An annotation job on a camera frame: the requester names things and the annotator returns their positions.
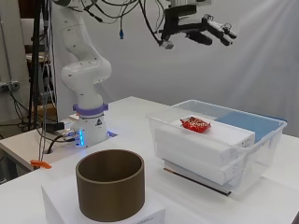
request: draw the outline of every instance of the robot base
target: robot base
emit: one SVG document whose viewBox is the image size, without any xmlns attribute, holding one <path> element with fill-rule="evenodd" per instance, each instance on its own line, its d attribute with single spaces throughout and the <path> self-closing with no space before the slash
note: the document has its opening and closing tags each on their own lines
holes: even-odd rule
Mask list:
<svg viewBox="0 0 299 224">
<path fill-rule="evenodd" d="M 77 147 L 92 147 L 108 139 L 104 113 L 95 116 L 80 116 L 71 130 L 78 133 Z"/>
</svg>

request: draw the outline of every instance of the orange tool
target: orange tool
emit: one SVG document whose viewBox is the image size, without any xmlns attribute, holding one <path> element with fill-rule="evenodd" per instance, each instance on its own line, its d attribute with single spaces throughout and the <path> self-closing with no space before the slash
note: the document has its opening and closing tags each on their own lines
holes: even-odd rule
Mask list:
<svg viewBox="0 0 299 224">
<path fill-rule="evenodd" d="M 31 160 L 30 164 L 32 166 L 37 166 L 37 167 L 44 167 L 45 169 L 50 169 L 52 168 L 51 165 L 49 165 L 48 163 L 46 163 L 45 161 L 35 161 L 35 160 Z"/>
</svg>

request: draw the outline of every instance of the white box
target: white box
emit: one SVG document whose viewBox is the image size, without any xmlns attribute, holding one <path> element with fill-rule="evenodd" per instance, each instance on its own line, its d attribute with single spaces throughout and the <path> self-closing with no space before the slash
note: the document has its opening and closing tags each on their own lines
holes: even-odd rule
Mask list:
<svg viewBox="0 0 299 224">
<path fill-rule="evenodd" d="M 46 217 L 49 224 L 101 224 L 85 217 L 78 207 L 76 178 L 70 176 L 42 186 Z M 164 224 L 165 209 L 146 194 L 141 210 L 114 224 Z"/>
<path fill-rule="evenodd" d="M 171 161 L 172 163 L 192 171 L 195 174 L 209 179 L 219 185 L 223 185 L 232 180 L 236 175 L 239 174 L 244 165 L 243 158 L 238 158 L 220 168 L 200 162 L 196 158 L 190 157 L 186 153 L 183 153 L 180 148 L 162 144 L 157 145 L 157 153 L 159 158 L 163 158 L 166 161 Z"/>
<path fill-rule="evenodd" d="M 203 120 L 211 123 L 211 128 L 206 133 L 190 133 L 180 127 L 179 119 L 172 123 L 176 127 L 164 125 L 155 129 L 157 156 L 161 158 L 159 156 L 160 148 L 176 146 L 181 153 L 191 158 L 205 162 L 208 165 L 223 167 L 240 156 L 238 150 L 229 145 L 237 147 L 251 147 L 254 145 L 254 132 L 211 119 Z"/>
</svg>

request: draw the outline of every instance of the white wall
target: white wall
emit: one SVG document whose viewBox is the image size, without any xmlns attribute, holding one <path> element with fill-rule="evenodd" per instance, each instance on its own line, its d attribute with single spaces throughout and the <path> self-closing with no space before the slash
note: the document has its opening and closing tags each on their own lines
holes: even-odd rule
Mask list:
<svg viewBox="0 0 299 224">
<path fill-rule="evenodd" d="M 205 47 L 178 35 L 173 50 L 156 46 L 139 10 L 125 19 L 124 40 L 118 24 L 98 24 L 84 15 L 95 47 L 112 64 L 112 77 L 97 88 L 107 101 L 130 95 L 167 105 L 198 99 L 281 117 L 289 122 L 287 133 L 299 135 L 298 8 L 296 0 L 214 0 L 200 11 L 239 25 L 236 42 Z M 154 5 L 149 11 L 154 24 Z M 59 72 L 70 58 L 58 33 L 55 38 Z M 63 117 L 72 113 L 74 98 L 63 83 L 58 88 Z"/>
<path fill-rule="evenodd" d="M 18 0 L 0 0 L 0 15 L 3 21 L 7 45 L 8 60 L 11 65 L 13 80 L 18 80 L 21 88 L 14 92 L 15 97 L 28 106 L 29 75 L 22 41 L 21 20 Z M 0 35 L 0 79 L 9 82 L 7 58 L 4 52 L 4 41 Z M 0 93 L 0 121 L 17 117 L 12 99 L 5 93 Z"/>
</svg>

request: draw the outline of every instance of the white backdrop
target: white backdrop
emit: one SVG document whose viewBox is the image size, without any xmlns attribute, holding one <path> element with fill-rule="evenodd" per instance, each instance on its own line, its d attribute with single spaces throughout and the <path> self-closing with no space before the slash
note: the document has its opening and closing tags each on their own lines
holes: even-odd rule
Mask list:
<svg viewBox="0 0 299 224">
<path fill-rule="evenodd" d="M 148 2 L 154 24 L 158 10 Z M 95 47 L 112 64 L 112 77 L 96 88 L 106 102 L 131 95 L 167 105 L 198 99 L 280 117 L 289 122 L 286 133 L 299 136 L 299 1 L 213 2 L 200 11 L 238 27 L 239 37 L 229 48 L 217 40 L 212 47 L 201 46 L 182 35 L 173 38 L 174 49 L 159 48 L 139 10 L 125 18 L 125 39 L 120 40 L 118 23 L 99 24 L 84 14 Z M 117 14 L 111 8 L 108 12 Z M 60 73 L 73 59 L 56 24 L 54 20 L 58 112 L 63 119 L 73 113 L 76 101 Z"/>
</svg>

